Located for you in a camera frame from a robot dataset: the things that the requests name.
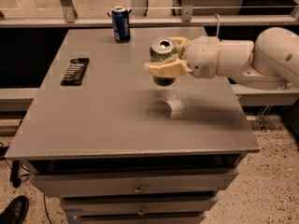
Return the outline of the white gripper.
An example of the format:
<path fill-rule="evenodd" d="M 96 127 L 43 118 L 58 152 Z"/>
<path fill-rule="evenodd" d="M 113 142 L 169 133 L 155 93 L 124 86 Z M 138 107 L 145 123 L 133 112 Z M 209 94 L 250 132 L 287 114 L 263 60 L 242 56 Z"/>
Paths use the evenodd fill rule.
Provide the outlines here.
<path fill-rule="evenodd" d="M 182 77 L 190 74 L 196 78 L 216 76 L 220 54 L 220 40 L 216 36 L 200 36 L 190 41 L 187 37 L 171 37 L 181 59 L 171 63 L 145 63 L 145 70 L 153 77 Z"/>

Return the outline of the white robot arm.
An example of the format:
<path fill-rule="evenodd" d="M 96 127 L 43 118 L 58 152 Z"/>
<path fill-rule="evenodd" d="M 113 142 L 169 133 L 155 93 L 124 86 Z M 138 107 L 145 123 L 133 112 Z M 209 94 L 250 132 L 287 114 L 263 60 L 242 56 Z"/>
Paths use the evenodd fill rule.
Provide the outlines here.
<path fill-rule="evenodd" d="M 264 30 L 254 42 L 216 36 L 158 37 L 150 56 L 144 67 L 156 78 L 218 76 L 254 89 L 275 90 L 288 83 L 299 88 L 299 36 L 280 27 Z"/>

